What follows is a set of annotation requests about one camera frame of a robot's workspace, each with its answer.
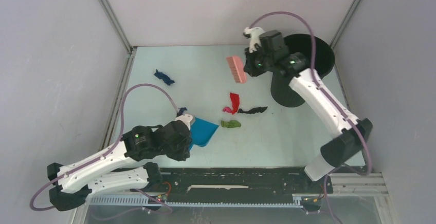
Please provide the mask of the blue plastic dustpan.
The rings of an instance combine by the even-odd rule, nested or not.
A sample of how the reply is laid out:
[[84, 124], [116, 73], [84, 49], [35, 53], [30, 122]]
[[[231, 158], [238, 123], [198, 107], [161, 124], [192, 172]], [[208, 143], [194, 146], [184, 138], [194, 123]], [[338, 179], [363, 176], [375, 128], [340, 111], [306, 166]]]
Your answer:
[[189, 146], [189, 150], [194, 146], [205, 147], [215, 134], [218, 127], [217, 124], [201, 118], [195, 118], [194, 123], [191, 125], [192, 142]]

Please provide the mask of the pink hand brush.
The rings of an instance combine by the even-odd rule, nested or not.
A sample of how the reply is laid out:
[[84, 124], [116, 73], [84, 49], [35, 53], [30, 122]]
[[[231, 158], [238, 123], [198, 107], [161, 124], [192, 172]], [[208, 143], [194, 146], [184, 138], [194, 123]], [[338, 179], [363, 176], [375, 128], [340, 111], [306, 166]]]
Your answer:
[[244, 84], [247, 81], [244, 65], [239, 56], [233, 55], [226, 58], [228, 66], [233, 75], [233, 79], [238, 84]]

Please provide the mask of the black plastic trash bin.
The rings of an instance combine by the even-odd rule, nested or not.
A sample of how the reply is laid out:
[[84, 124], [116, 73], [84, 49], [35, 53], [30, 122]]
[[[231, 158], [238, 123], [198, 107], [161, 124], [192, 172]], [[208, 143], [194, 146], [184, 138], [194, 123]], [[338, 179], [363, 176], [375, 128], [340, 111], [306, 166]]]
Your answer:
[[[313, 83], [311, 76], [311, 55], [312, 41], [309, 34], [291, 34], [284, 37], [286, 46], [289, 52], [295, 57], [291, 57], [289, 61], [296, 61], [296, 70], [292, 71], [287, 76], [283, 76], [279, 72], [274, 72], [271, 80], [270, 93], [272, 98], [284, 107], [298, 107], [305, 103], [305, 100], [292, 88], [289, 84], [292, 79], [300, 76], [308, 77], [310, 83]], [[317, 77], [323, 79], [328, 75], [335, 64], [335, 55], [332, 48], [324, 40], [315, 37], [315, 72]]]

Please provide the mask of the black paper scrap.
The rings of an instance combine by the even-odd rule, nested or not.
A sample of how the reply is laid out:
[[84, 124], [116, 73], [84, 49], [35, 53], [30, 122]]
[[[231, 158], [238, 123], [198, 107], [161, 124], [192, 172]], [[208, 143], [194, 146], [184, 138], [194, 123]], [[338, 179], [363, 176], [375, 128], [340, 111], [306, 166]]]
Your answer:
[[252, 114], [258, 114], [258, 113], [263, 113], [263, 112], [265, 112], [267, 109], [268, 109], [267, 106], [254, 107], [254, 108], [251, 108], [251, 109], [249, 109], [249, 110], [243, 110], [243, 109], [240, 108], [240, 109], [238, 110], [238, 114], [250, 114], [250, 115], [252, 115]]

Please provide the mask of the red paper scrap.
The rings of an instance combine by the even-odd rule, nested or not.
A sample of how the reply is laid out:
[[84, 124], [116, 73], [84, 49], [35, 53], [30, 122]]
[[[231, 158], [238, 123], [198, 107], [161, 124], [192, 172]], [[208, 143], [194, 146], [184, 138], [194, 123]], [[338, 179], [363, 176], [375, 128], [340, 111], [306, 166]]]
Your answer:
[[229, 96], [230, 96], [231, 103], [232, 103], [231, 114], [234, 115], [239, 110], [240, 96], [238, 94], [235, 94], [235, 93], [232, 93], [232, 92], [229, 94]]

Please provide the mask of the pink paper scrap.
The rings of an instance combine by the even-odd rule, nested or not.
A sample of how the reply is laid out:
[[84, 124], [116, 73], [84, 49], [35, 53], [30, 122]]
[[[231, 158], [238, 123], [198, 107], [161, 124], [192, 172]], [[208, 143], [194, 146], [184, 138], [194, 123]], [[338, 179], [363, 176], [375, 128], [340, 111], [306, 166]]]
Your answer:
[[232, 113], [232, 109], [230, 107], [228, 107], [228, 106], [224, 107], [222, 109], [222, 111], [225, 112], [225, 113]]

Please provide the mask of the green paper scrap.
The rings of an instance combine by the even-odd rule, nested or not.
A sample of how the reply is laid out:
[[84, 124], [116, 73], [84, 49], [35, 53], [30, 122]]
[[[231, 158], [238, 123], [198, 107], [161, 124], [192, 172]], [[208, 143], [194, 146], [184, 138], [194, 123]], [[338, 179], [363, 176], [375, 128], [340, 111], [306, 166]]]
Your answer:
[[221, 121], [221, 127], [223, 128], [239, 128], [241, 126], [241, 123], [237, 120]]

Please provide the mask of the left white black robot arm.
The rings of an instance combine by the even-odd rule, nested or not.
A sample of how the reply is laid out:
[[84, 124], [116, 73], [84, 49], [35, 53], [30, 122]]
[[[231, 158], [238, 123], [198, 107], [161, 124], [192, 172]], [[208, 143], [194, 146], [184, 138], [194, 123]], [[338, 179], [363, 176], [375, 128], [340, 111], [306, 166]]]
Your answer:
[[50, 203], [58, 211], [83, 205], [92, 197], [130, 189], [157, 191], [162, 174], [151, 159], [167, 156], [175, 161], [190, 157], [190, 123], [174, 120], [165, 126], [136, 126], [113, 144], [71, 165], [52, 163], [47, 176], [53, 182]]

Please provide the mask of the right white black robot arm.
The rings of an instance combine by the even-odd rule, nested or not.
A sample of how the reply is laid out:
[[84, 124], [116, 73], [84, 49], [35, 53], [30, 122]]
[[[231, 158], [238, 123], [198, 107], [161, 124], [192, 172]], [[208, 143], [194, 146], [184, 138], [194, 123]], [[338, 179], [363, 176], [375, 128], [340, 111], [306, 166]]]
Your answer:
[[244, 72], [251, 77], [271, 72], [272, 98], [284, 107], [308, 104], [332, 137], [299, 178], [301, 189], [312, 192], [323, 176], [365, 148], [373, 124], [350, 112], [322, 82], [335, 63], [326, 42], [309, 34], [283, 36], [260, 27], [245, 28], [243, 35], [249, 39]]

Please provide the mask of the small dark blue paper scrap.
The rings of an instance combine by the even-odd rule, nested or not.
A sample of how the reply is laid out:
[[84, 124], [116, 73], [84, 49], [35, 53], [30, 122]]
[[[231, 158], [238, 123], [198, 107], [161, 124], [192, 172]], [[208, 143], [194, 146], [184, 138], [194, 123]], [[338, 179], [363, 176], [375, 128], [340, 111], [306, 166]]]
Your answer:
[[181, 107], [177, 112], [177, 117], [183, 115], [187, 111], [186, 107]]

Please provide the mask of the large dark blue paper scrap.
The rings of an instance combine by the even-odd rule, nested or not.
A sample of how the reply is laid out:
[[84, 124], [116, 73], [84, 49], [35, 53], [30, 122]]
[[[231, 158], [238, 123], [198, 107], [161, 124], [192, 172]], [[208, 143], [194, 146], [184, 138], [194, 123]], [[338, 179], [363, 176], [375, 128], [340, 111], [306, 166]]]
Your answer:
[[172, 84], [175, 83], [174, 80], [172, 80], [167, 74], [159, 71], [159, 70], [155, 70], [154, 76], [160, 80], [162, 80], [167, 86], [171, 86]]

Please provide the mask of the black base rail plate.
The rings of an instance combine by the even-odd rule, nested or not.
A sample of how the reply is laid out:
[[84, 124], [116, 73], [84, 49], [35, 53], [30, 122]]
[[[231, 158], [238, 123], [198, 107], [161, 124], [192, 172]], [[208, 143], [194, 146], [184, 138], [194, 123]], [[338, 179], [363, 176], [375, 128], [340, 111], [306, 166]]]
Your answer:
[[171, 201], [285, 203], [333, 192], [330, 178], [311, 181], [302, 167], [162, 167], [160, 173], [142, 191], [168, 193]]

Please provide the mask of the left aluminium corner post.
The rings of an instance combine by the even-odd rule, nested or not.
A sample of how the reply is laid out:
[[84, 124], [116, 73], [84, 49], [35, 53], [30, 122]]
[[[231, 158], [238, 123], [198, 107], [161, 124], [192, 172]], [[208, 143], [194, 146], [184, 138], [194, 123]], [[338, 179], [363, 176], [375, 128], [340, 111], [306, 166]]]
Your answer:
[[117, 15], [115, 14], [115, 11], [112, 8], [109, 0], [98, 0], [98, 2], [102, 6], [103, 11], [105, 12], [109, 22], [111, 23], [111, 25], [115, 29], [119, 39], [121, 40], [121, 42], [124, 46], [124, 48], [126, 49], [126, 51], [129, 54], [131, 54], [131, 52], [133, 51], [133, 46], [129, 42], [127, 35], [126, 35], [124, 29], [122, 28], [122, 25], [121, 25], [119, 19], [117, 18]]

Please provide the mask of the aluminium corner post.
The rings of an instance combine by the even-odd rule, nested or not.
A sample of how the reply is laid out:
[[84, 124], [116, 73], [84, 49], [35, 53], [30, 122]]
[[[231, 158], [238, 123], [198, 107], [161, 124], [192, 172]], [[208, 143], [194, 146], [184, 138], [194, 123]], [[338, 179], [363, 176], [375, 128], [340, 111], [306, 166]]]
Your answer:
[[357, 11], [359, 5], [361, 4], [363, 0], [353, 0], [343, 18], [341, 21], [338, 29], [336, 30], [336, 33], [330, 43], [330, 47], [332, 49], [335, 49], [338, 42], [340, 41], [341, 36], [343, 35], [345, 29], [347, 28], [348, 24], [350, 23], [351, 19], [353, 18], [355, 12]]
[[117, 18], [117, 15], [115, 14], [115, 11], [112, 8], [109, 0], [98, 0], [98, 2], [102, 6], [103, 11], [105, 12], [109, 22], [111, 23], [111, 25], [115, 29], [119, 39], [121, 40], [121, 42], [124, 46], [124, 48], [126, 49], [126, 51], [129, 54], [131, 54], [131, 52], [133, 51], [133, 46], [129, 42], [127, 35], [126, 35], [124, 29], [122, 28], [122, 25], [121, 25], [119, 19]]

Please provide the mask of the right aluminium corner post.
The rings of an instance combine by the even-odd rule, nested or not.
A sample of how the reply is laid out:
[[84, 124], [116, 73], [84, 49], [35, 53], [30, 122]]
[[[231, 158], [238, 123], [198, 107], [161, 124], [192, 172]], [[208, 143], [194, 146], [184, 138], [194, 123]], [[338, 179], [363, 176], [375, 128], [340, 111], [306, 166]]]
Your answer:
[[355, 12], [357, 11], [359, 5], [361, 4], [363, 0], [353, 0], [343, 18], [341, 21], [338, 29], [336, 30], [336, 33], [330, 43], [330, 47], [332, 49], [335, 49], [338, 42], [340, 41], [341, 36], [343, 35], [345, 29], [347, 28], [348, 24], [350, 23], [351, 19], [353, 18]]

